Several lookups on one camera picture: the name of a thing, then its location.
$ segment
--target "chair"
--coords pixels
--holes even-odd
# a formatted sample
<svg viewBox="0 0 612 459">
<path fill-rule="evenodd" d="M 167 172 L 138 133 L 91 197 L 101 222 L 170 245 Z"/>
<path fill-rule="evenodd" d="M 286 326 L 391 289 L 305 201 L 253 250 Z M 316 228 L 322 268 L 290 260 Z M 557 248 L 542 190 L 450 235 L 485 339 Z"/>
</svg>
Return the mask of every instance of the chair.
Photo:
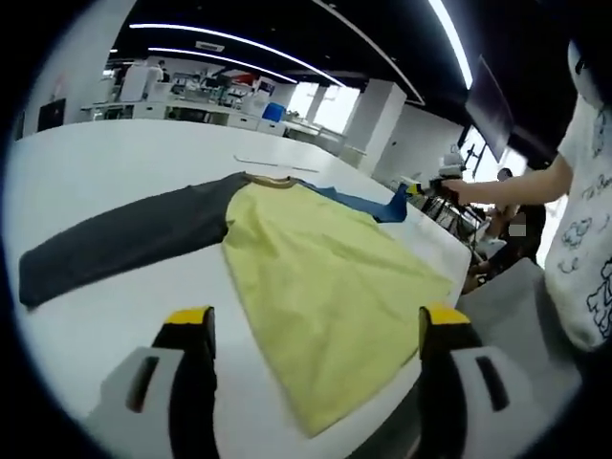
<svg viewBox="0 0 612 459">
<path fill-rule="evenodd" d="M 528 375 L 550 424 L 577 394 L 575 350 L 549 297 L 544 271 L 527 258 L 464 295 L 457 309 L 486 346 L 496 346 Z"/>
</svg>

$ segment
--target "white t-shirt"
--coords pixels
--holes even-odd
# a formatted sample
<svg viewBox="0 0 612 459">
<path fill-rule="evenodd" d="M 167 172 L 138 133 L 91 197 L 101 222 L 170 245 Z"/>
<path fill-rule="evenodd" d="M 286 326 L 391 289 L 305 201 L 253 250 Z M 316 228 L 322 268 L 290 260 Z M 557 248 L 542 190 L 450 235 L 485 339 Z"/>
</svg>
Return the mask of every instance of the white t-shirt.
<svg viewBox="0 0 612 459">
<path fill-rule="evenodd" d="M 546 285 L 567 336 L 590 351 L 612 331 L 612 108 L 598 111 L 579 96 L 558 150 L 574 178 Z"/>
</svg>

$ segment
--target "computer monitor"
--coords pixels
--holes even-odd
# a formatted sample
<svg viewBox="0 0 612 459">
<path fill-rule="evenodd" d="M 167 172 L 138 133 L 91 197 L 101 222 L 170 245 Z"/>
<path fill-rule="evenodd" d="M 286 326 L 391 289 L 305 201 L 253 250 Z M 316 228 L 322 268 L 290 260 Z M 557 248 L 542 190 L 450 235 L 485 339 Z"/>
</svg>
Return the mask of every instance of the computer monitor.
<svg viewBox="0 0 612 459">
<path fill-rule="evenodd" d="M 44 131 L 51 129 L 52 127 L 59 127 L 64 123 L 64 112 L 66 110 L 66 99 L 61 98 L 59 100 L 48 103 L 40 107 L 38 112 L 38 131 Z"/>
<path fill-rule="evenodd" d="M 470 88 L 466 110 L 499 163 L 514 128 L 514 120 L 510 105 L 482 56 Z"/>
</svg>

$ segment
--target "gray sleeve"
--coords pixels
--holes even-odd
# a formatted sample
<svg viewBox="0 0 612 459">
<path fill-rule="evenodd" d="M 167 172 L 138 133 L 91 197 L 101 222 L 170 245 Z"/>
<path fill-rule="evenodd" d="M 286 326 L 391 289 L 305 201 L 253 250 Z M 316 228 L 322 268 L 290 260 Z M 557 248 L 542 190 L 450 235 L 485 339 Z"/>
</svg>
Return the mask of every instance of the gray sleeve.
<svg viewBox="0 0 612 459">
<path fill-rule="evenodd" d="M 75 288 L 221 242 L 247 174 L 170 191 L 85 220 L 24 253 L 19 299 L 38 306 Z"/>
</svg>

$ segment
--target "black ceiling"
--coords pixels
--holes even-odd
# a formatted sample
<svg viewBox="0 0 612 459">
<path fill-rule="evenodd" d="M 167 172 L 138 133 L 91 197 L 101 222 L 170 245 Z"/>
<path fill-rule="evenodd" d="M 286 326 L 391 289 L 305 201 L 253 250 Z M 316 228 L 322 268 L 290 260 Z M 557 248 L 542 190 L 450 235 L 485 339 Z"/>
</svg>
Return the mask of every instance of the black ceiling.
<svg viewBox="0 0 612 459">
<path fill-rule="evenodd" d="M 461 124 L 469 122 L 464 110 L 468 91 L 446 33 L 427 0 L 332 1 L 337 12 L 394 59 L 424 98 L 427 111 Z M 561 140 L 576 100 L 567 70 L 567 41 L 536 0 L 443 1 L 472 71 L 478 57 L 484 56 L 506 95 L 516 124 L 511 144 L 534 163 L 542 163 Z M 290 60 L 253 46 L 201 33 L 130 30 L 130 23 L 180 24 L 232 33 L 332 75 L 339 72 L 337 78 L 349 86 L 363 88 L 370 77 L 393 80 L 408 99 L 415 99 L 386 60 L 312 0 L 140 0 L 117 39 L 119 52 L 113 57 L 143 56 L 148 47 L 195 50 L 195 41 L 202 40 L 226 46 L 224 56 L 297 80 L 330 84 Z M 295 71 L 306 71 L 306 75 Z"/>
</svg>

